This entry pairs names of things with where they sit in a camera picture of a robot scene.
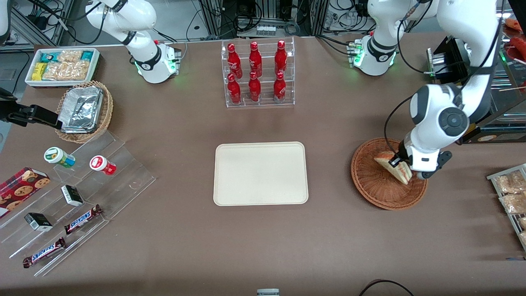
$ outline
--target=round wicker basket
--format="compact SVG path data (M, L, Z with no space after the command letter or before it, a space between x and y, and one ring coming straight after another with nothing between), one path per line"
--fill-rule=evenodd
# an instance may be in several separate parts
M97 86L104 92L103 97L103 104L100 108L100 115L97 123L97 130L91 134L66 134L61 132L60 130L56 130L55 132L58 134L58 136L68 142L75 142L78 144L84 144L89 139L94 137L95 135L104 132L108 126L109 122L112 120L112 111L113 111L113 98L112 94L109 93L106 86L98 81L89 81L89 82L83 82L79 85L73 86L73 88L81 88L81 87L89 87L89 86ZM57 114L60 114L60 111L62 109L62 104L64 103L64 98L66 97L66 94L62 96L62 99L60 100L60 103L57 107Z
M400 141L389 139L389 143L398 147ZM370 203L386 210L408 209L422 199L428 180L420 180L413 173L409 184L402 184L374 160L378 153L388 150L384 138L369 140L358 147L352 156L352 180Z

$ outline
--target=table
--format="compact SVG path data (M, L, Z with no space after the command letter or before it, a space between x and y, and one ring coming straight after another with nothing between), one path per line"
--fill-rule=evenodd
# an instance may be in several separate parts
M401 46L424 68L425 49L443 37L407 34ZM504 260L523 252L485 179L524 163L524 146L453 145L452 161L420 203L381 210L355 189L351 157L382 136L386 116L425 75L397 58L384 76L366 76L313 37L296 38L296 49L294 108L227 110L220 42L191 43L180 75L158 85L137 75L123 46L100 47L97 79L115 100L109 129L158 180L43 278L0 249L0 294L254 295L279 288L284 296L357 295L378 278L415 295L524 294L525 263ZM63 92L28 87L23 103L54 110ZM402 139L412 127L407 106L388 133ZM277 141L306 147L307 203L216 206L216 147ZM24 166L50 171L42 155L54 145L77 147L44 126L13 126L0 180ZM375 289L404 295L389 284Z

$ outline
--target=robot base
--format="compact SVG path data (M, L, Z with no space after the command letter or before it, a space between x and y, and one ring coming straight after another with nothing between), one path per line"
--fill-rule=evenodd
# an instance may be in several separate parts
M161 83L179 74L181 65L181 51L175 51L174 48L165 44L157 46L161 49L161 58L151 70L141 69L135 63L139 74L149 83Z
M351 68L355 67L362 70L367 75L380 76L393 65L396 53L393 53L391 61L378 62L367 48L370 39L371 36L365 36L362 39L356 39L353 44L347 46L347 53L353 55L349 56L349 65Z

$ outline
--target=red bottle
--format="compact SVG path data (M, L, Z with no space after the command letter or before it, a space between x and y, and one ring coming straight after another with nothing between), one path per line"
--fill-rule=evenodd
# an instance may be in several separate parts
M255 103L259 102L259 99L261 98L261 83L259 82L255 71L250 72L248 88L250 89L250 99Z
M283 80L283 72L278 72L276 81L274 81L274 102L281 104L285 99L285 81Z
M278 50L274 56L274 62L276 64L274 69L276 75L278 75L279 71L285 73L287 70L287 52L285 51L285 41L283 40L278 41Z
M263 64L261 62L261 53L258 50L258 43L255 41L250 42L250 56L248 57L250 62L250 71L255 71L258 77L263 75Z
M241 79L243 77L243 71L241 70L241 59L236 53L236 47L234 44L230 43L227 46L228 48L228 67L230 71L234 73L236 79Z
M236 77L233 73L228 73L228 94L230 95L230 100L232 104L239 105L241 104L241 88L239 83L236 81Z

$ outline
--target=clear plastic shelf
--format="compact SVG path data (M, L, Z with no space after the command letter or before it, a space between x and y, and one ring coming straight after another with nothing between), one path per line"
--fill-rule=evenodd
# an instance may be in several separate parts
M285 51L287 52L287 69L285 71L284 80L287 84L285 90L285 99L282 103L276 103L274 101L274 81L276 80L276 73L274 72L274 55L276 54L277 45L279 40L285 41ZM225 102L228 108L234 107L280 107L288 106L291 107L296 102L296 89L295 89L295 45L294 38L262 38L256 39L258 43L259 52L261 53L262 60L262 77L259 78L261 83L261 100L258 103L254 103L250 99L250 90L248 88L248 82L250 80L250 65L248 57L250 56L250 42L254 40L231 40L223 41L221 44L221 64L223 71L223 84L225 86ZM241 69L243 71L243 77L237 82L241 87L241 104L234 105L228 95L228 80L227 75L230 73L228 67L228 51L226 46L229 43L233 43L236 46L236 52L241 59Z
M1 247L7 250L11 259L20 261L21 269L24 258L45 249L61 236L64 237L67 248L56 251L30 267L29 270L34 276L46 275L106 226L155 181L155 177L124 147L124 142L108 131L91 139L72 155L76 158L75 165L69 169L55 166L54 171L49 174L52 182L44 187L47 191L40 197L34 199L32 197L28 200L31 203L23 209L10 213L8 220L0 229ZM95 155L102 155L115 163L117 166L115 174L108 176L90 169L89 161ZM75 207L66 203L61 191L64 184L77 187L84 200L82 206ZM88 212L96 204L99 204L103 213L72 234L66 235L64 226ZM33 230L24 219L29 212L44 214L53 228L48 232Z

